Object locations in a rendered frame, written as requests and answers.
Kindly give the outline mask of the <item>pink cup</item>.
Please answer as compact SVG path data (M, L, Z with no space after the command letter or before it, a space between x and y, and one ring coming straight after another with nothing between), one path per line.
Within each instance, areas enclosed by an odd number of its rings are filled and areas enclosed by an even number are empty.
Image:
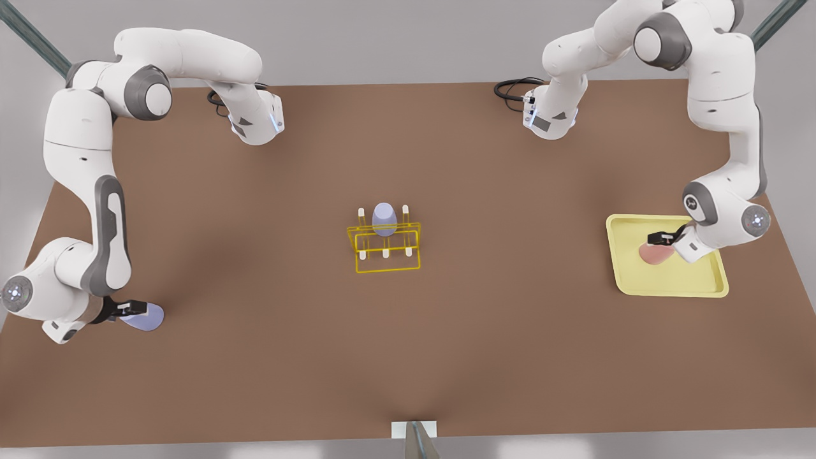
M675 253L675 250L671 246L644 243L638 248L638 253L645 263L660 265L667 261Z

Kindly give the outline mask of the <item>yellow tray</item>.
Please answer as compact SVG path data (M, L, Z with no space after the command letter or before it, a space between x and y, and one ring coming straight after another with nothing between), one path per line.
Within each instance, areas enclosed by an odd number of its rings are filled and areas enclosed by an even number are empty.
M675 231L689 220L684 215L610 215L606 229L618 289L636 296L727 296L729 283L719 252L694 263L687 263L676 254L660 265L650 265L641 259L638 249L650 233Z

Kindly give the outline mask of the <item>white frame post foot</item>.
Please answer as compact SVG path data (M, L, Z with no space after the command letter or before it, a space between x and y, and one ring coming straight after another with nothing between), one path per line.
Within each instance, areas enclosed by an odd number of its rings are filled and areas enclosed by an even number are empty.
M391 438L405 439L413 424L422 425L429 438L437 438L437 421L394 421L391 422Z

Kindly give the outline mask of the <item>silver frame post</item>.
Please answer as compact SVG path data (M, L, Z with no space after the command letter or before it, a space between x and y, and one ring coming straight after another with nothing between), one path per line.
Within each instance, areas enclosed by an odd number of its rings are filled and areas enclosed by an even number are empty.
M406 423L405 459L440 459L431 436L420 421Z
M67 80L72 63L30 23L9 0L0 0L0 20L26 45L38 53L59 76Z
M751 34L755 52L761 49L773 35L783 28L808 0L781 0Z

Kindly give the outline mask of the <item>lavender cup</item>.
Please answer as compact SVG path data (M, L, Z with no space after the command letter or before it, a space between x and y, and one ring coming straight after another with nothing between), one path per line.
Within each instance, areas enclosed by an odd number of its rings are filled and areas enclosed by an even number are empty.
M397 231L397 213L393 206L385 201L375 206L371 220L376 235L390 237Z
M165 311L161 306L152 303L147 303L146 306L145 313L135 314L134 316L124 316L120 319L138 330L146 332L154 331L163 323Z

